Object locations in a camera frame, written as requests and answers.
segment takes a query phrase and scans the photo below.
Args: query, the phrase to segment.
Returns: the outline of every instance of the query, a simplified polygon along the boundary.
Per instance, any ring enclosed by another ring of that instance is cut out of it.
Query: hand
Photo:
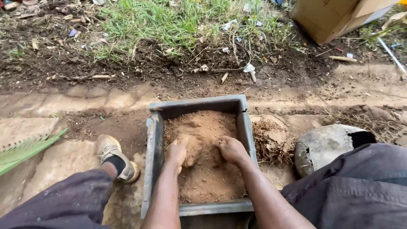
[[[236,166],[241,165],[246,160],[251,160],[245,147],[237,139],[222,136],[219,138],[218,148],[220,149],[225,160]]]
[[[176,163],[178,166],[178,174],[181,172],[181,165],[186,158],[186,145],[188,144],[188,138],[177,138],[173,141],[167,150],[168,162]]]

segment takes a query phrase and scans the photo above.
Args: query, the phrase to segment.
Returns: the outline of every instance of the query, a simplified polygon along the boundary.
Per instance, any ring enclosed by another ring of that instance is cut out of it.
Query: right hand
[[[239,166],[246,160],[251,160],[245,147],[237,139],[222,136],[219,138],[218,148],[225,160],[233,165]]]

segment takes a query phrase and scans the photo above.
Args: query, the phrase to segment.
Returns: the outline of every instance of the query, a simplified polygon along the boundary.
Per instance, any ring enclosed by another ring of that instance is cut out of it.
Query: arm
[[[226,136],[220,140],[219,149],[222,156],[236,165],[243,175],[259,228],[315,228],[284,199],[263,172],[256,167],[241,142]]]
[[[170,144],[161,174],[155,184],[151,204],[147,210],[141,229],[181,228],[178,214],[177,177],[186,157],[188,140]]]

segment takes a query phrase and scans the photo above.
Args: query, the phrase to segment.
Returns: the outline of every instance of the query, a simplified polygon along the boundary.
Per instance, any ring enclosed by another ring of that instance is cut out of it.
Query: black sock
[[[110,162],[115,166],[117,170],[117,176],[119,176],[123,172],[123,169],[125,169],[126,167],[126,163],[116,155],[106,158],[106,160],[103,163],[105,162]]]

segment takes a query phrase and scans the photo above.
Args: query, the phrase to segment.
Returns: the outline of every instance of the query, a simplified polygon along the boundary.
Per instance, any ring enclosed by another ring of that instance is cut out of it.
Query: metal rod
[[[398,67],[401,69],[401,71],[404,73],[407,73],[406,69],[404,69],[403,65],[400,64],[400,62],[398,62],[397,58],[393,55],[392,51],[386,46],[384,41],[380,37],[378,37],[377,39],[380,41],[380,43],[382,44],[384,49],[389,53],[389,55],[393,58],[394,62],[398,65]]]

